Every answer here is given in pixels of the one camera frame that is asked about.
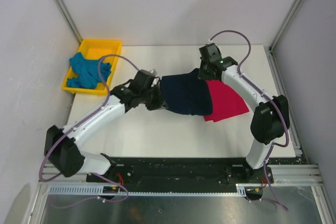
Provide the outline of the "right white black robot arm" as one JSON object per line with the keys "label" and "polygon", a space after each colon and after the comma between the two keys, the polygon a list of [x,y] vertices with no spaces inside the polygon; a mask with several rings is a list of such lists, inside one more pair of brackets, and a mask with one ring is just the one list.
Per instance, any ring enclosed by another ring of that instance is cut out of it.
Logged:
{"label": "right white black robot arm", "polygon": [[198,77],[219,80],[232,88],[253,111],[250,131],[254,137],[246,156],[248,166],[242,169],[243,179],[254,183],[261,177],[275,145],[287,147],[290,127],[288,100],[284,95],[271,96],[252,82],[241,70],[242,63],[232,57],[222,57],[219,47],[207,44],[199,49],[201,65]]}

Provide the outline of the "magenta t-shirt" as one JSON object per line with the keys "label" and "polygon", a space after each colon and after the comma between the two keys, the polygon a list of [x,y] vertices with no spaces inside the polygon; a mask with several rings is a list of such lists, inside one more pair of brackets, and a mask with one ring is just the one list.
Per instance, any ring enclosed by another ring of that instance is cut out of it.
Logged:
{"label": "magenta t-shirt", "polygon": [[219,122],[249,112],[245,101],[231,87],[219,80],[206,81],[212,99],[213,113],[204,120]]}

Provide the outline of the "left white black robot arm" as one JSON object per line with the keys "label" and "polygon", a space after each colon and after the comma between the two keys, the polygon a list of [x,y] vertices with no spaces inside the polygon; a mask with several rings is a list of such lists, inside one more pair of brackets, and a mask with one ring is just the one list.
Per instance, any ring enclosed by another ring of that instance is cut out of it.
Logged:
{"label": "left white black robot arm", "polygon": [[154,69],[139,70],[133,79],[114,87],[96,108],[72,124],[47,130],[45,156],[64,177],[77,173],[96,173],[105,182],[115,178],[115,162],[106,154],[82,150],[105,125],[140,104],[147,104],[159,89],[160,78]]}

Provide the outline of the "navy blue t-shirt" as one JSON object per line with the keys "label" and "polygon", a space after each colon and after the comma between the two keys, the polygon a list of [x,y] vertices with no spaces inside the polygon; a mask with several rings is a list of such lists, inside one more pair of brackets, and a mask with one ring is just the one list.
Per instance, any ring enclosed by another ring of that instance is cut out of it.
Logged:
{"label": "navy blue t-shirt", "polygon": [[213,113],[213,103],[205,80],[198,78],[198,68],[189,73],[163,76],[160,82],[167,110],[182,115],[206,116]]}

